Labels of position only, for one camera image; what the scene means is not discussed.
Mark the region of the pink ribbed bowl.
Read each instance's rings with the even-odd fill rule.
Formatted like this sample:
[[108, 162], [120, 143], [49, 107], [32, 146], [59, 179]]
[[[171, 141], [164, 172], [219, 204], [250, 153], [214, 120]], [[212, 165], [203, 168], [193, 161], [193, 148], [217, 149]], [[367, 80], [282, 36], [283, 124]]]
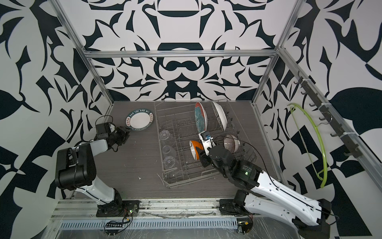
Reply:
[[240, 147], [239, 139], [232, 134], [227, 134], [224, 137], [223, 143], [224, 143], [224, 148], [229, 150], [231, 153], [237, 152]]

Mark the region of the green rim lettered plate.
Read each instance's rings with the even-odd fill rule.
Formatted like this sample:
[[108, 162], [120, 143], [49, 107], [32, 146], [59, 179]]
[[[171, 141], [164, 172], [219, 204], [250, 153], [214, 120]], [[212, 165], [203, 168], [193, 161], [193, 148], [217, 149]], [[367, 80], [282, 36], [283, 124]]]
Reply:
[[145, 108], [135, 109], [126, 117], [125, 124], [133, 131], [149, 128], [154, 121], [154, 114]]

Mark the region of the white orange small bowl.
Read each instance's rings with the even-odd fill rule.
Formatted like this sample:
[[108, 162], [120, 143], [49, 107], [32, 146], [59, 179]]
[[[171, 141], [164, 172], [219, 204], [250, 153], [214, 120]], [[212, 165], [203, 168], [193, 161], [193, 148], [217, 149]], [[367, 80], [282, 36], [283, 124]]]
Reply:
[[194, 160], [200, 160], [200, 155], [202, 152], [204, 152], [203, 145], [198, 141], [190, 140], [189, 146]]

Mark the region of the zigzag rim white bowl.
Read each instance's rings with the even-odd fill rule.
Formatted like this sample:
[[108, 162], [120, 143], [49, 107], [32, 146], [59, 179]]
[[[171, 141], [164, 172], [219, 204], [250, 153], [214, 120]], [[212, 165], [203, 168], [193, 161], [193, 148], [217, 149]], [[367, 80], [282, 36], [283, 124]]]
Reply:
[[228, 120], [225, 111], [223, 110], [223, 107], [216, 102], [212, 102], [212, 108], [221, 129], [225, 131], [227, 128]]

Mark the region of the teal red striped bowl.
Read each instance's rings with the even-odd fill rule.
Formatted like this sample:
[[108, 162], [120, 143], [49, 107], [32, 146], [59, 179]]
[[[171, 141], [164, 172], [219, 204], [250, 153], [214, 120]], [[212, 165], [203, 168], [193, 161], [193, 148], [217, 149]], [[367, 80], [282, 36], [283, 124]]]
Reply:
[[207, 127], [208, 127], [207, 113], [200, 102], [197, 102], [195, 104], [195, 121], [196, 121], [198, 133], [201, 133], [207, 130]]

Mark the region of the clear smooth plastic cup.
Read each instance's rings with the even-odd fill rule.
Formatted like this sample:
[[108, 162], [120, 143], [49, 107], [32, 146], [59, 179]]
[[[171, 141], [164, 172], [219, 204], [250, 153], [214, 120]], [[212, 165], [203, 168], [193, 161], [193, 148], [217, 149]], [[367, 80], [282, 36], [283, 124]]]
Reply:
[[173, 136], [168, 130], [162, 130], [159, 133], [159, 139], [162, 142], [167, 142], [167, 141], [171, 141], [173, 139]]

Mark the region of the frosted textured plastic cup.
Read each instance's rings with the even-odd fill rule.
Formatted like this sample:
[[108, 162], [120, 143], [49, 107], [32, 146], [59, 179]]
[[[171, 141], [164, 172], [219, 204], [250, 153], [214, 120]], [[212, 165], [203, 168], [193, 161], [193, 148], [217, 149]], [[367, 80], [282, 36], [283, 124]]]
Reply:
[[163, 156], [166, 158], [168, 156], [171, 156], [171, 157], [176, 157], [177, 156], [177, 152], [175, 151], [175, 149], [169, 145], [165, 145], [163, 148], [162, 148], [162, 154]]

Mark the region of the clear faceted plastic cup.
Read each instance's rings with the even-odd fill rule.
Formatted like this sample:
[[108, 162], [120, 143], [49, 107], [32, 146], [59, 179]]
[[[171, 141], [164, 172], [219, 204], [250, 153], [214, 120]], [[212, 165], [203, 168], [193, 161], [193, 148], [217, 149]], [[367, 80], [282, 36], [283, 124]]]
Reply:
[[165, 173], [177, 174], [180, 171], [180, 162], [173, 156], [167, 156], [163, 160]]

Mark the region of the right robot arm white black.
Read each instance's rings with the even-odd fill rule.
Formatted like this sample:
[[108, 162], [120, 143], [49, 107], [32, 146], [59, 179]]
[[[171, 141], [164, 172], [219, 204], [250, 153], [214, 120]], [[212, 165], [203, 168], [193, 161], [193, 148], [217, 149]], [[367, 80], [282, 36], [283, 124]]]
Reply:
[[328, 239], [327, 219], [331, 203], [313, 200], [280, 184], [255, 164], [236, 159], [222, 145], [206, 150], [197, 149], [203, 166], [213, 166], [238, 191], [231, 201], [223, 201], [220, 211], [225, 214], [249, 216], [260, 214], [293, 227], [304, 239]]

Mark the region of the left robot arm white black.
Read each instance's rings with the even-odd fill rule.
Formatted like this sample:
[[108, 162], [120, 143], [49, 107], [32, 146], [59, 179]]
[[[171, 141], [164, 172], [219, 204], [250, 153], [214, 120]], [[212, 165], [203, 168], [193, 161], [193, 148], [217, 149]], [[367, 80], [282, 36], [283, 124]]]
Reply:
[[110, 213], [123, 207], [119, 192], [107, 186], [98, 176], [94, 157], [122, 146], [129, 138], [131, 128], [105, 122], [95, 126], [95, 138], [76, 147], [57, 153], [55, 184], [59, 189], [83, 193], [93, 199], [99, 210]]

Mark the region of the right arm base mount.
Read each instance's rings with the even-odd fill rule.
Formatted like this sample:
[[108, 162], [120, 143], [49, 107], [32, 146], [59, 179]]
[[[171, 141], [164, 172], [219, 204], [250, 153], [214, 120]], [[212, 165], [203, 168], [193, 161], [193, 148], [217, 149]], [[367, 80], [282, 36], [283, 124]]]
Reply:
[[237, 217], [259, 215], [259, 213], [249, 212], [244, 208], [244, 205], [244, 199], [220, 199], [219, 211], [222, 215], [232, 215]]

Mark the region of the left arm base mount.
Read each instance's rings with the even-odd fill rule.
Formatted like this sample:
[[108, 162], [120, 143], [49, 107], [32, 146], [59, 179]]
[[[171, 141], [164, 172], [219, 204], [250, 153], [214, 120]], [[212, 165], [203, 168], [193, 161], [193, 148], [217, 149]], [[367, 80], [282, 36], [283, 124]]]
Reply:
[[134, 216], [139, 212], [140, 203], [141, 201], [139, 200], [123, 200], [120, 205], [117, 205], [115, 202], [98, 205], [96, 217], [122, 217], [131, 214]]

